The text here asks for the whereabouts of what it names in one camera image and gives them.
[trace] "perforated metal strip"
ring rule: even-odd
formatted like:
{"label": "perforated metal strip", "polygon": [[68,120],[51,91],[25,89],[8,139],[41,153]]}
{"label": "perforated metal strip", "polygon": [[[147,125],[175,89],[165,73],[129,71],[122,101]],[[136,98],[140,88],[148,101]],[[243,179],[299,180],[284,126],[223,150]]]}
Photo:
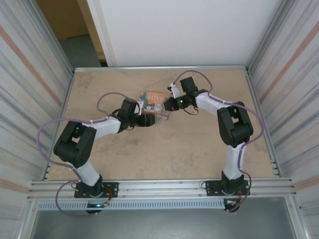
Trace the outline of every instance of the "perforated metal strip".
{"label": "perforated metal strip", "polygon": [[[63,210],[96,210],[87,208],[88,201],[61,201]],[[183,200],[111,200],[101,210],[143,210],[143,209],[224,209],[223,199],[183,199]],[[56,211],[54,201],[41,202],[39,211]]]}

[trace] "red stripe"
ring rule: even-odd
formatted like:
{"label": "red stripe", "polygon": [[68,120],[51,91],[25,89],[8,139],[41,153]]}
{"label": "red stripe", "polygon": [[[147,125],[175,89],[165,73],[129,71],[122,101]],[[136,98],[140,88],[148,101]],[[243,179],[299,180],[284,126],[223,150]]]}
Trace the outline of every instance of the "red stripe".
{"label": "red stripe", "polygon": [[49,93],[49,95],[54,99],[54,101],[61,106],[62,102],[55,95],[55,93],[50,89],[50,87],[46,84],[40,74],[37,72],[35,67],[31,64],[31,62],[27,59],[27,57],[20,51],[18,46],[13,42],[11,37],[7,34],[4,28],[0,25],[0,35],[5,40],[5,42],[10,46],[10,48],[15,52],[15,54],[20,58],[23,64],[27,67],[27,69],[33,74],[33,76],[40,82],[40,84],[45,88],[45,90]]}
{"label": "red stripe", "polygon": [[284,74],[288,71],[288,69],[291,67],[293,62],[300,56],[300,54],[304,51],[304,49],[309,45],[309,43],[312,41],[312,39],[316,36],[316,34],[319,31],[319,21],[317,24],[313,27],[313,29],[309,32],[307,37],[303,40],[303,42],[300,44],[294,55],[291,57],[291,59],[288,61],[288,63],[283,67],[281,72],[278,74],[278,76],[275,78],[275,80],[271,83],[269,88],[266,90],[264,95],[260,98],[260,103],[264,102],[267,95],[272,91],[272,89],[277,85],[277,83],[280,81],[280,79],[284,76]]}
{"label": "red stripe", "polygon": [[17,191],[17,192],[21,192],[21,193],[29,193],[30,189],[26,188],[24,186],[0,179],[0,187],[2,188],[7,188],[9,190],[13,190],[13,191]]}
{"label": "red stripe", "polygon": [[296,183],[294,187],[296,190],[300,190],[300,189],[308,188],[318,184],[319,184],[319,175],[316,175],[314,177],[311,177],[299,183]]}

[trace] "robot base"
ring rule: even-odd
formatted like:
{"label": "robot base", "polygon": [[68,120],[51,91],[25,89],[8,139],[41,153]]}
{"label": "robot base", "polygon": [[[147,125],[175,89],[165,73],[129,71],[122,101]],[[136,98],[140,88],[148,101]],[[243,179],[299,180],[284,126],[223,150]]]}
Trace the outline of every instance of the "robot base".
{"label": "robot base", "polygon": [[248,181],[244,175],[238,179],[229,180],[222,173],[221,180],[205,181],[207,196],[244,196],[248,191]]}
{"label": "robot base", "polygon": [[102,182],[102,190],[97,196],[92,196],[90,193],[88,193],[88,186],[84,183],[77,183],[74,197],[75,198],[110,198],[110,191],[112,192],[111,198],[117,198],[118,197],[118,188],[119,183],[117,182]]}

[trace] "white wall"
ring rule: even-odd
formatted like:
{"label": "white wall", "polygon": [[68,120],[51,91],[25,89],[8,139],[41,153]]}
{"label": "white wall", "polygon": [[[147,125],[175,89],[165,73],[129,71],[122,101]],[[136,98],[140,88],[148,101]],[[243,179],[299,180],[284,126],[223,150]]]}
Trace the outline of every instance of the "white wall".
{"label": "white wall", "polygon": [[281,0],[88,0],[109,66],[248,64]]}

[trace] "gray floor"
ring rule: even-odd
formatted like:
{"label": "gray floor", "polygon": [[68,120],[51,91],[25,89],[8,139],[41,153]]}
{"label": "gray floor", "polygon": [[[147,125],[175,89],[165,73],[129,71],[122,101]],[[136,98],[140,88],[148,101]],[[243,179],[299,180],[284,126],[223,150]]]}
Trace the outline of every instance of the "gray floor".
{"label": "gray floor", "polygon": [[283,198],[248,199],[236,215],[223,210],[107,211],[77,219],[39,212],[33,239],[294,239]]}
{"label": "gray floor", "polygon": [[90,35],[59,41],[72,67],[101,67]]}

